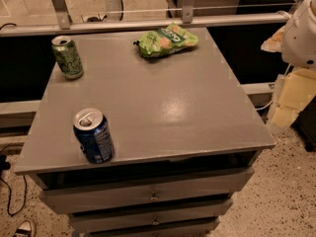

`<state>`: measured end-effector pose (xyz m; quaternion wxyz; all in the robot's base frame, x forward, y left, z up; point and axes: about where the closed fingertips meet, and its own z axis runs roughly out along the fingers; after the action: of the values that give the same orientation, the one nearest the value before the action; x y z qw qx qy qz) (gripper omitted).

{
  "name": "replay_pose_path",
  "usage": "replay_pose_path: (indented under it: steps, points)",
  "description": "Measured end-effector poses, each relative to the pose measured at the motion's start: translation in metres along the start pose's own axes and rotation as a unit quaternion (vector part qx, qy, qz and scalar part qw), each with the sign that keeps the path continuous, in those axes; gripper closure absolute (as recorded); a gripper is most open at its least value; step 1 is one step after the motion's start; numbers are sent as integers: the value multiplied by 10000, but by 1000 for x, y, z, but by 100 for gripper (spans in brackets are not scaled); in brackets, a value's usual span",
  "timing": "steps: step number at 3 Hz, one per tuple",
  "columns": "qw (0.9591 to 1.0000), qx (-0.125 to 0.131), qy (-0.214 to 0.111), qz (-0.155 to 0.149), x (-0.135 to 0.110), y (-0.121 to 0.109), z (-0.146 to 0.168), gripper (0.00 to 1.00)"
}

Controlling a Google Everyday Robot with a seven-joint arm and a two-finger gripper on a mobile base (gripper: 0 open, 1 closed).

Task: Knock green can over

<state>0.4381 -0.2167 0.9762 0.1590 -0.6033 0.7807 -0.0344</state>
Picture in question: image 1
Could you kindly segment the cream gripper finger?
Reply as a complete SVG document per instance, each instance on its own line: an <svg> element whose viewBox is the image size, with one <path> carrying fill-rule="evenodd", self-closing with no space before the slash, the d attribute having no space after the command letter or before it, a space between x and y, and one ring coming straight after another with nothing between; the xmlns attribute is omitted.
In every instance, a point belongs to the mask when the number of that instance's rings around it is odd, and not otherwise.
<svg viewBox="0 0 316 237"><path fill-rule="evenodd" d="M270 38L261 45L261 50L267 52L281 52L282 37L285 26L279 28Z"/></svg>

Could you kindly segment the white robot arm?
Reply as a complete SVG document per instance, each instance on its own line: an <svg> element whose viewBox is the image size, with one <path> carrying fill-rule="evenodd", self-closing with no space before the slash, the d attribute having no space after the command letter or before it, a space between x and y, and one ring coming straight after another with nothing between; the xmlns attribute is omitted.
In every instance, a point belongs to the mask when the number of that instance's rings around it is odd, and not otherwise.
<svg viewBox="0 0 316 237"><path fill-rule="evenodd" d="M284 62L296 67L316 68L316 0L304 0L261 50L280 52Z"/></svg>

